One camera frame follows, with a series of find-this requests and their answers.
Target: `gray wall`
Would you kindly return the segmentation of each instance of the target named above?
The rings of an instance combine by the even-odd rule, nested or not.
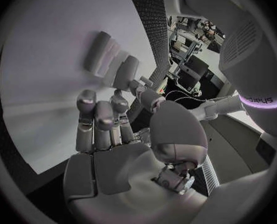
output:
[[[209,142],[208,155],[220,183],[268,168],[255,150],[258,133],[225,115],[203,121],[202,125]]]

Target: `vent grille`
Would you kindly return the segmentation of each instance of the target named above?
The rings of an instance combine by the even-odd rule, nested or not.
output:
[[[257,37],[256,27],[253,22],[248,21],[240,27],[228,41],[223,53],[223,63],[228,63],[245,51],[255,42]]]

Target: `purple light strip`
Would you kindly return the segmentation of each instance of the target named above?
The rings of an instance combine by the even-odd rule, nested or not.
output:
[[[246,104],[247,106],[251,106],[254,108],[260,108],[260,109],[276,109],[277,108],[277,102],[272,102],[271,104],[258,104],[255,102],[251,102],[240,95],[239,95],[239,97],[240,97],[241,102]]]

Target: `white panel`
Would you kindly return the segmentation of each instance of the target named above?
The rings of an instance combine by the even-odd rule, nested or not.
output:
[[[95,90],[98,100],[113,94],[83,69],[100,31],[139,59],[136,78],[153,73],[153,53],[132,0],[34,0],[4,45],[0,67],[4,121],[18,151],[37,173],[75,153],[75,100],[80,91]],[[124,96],[133,102],[132,95]]]

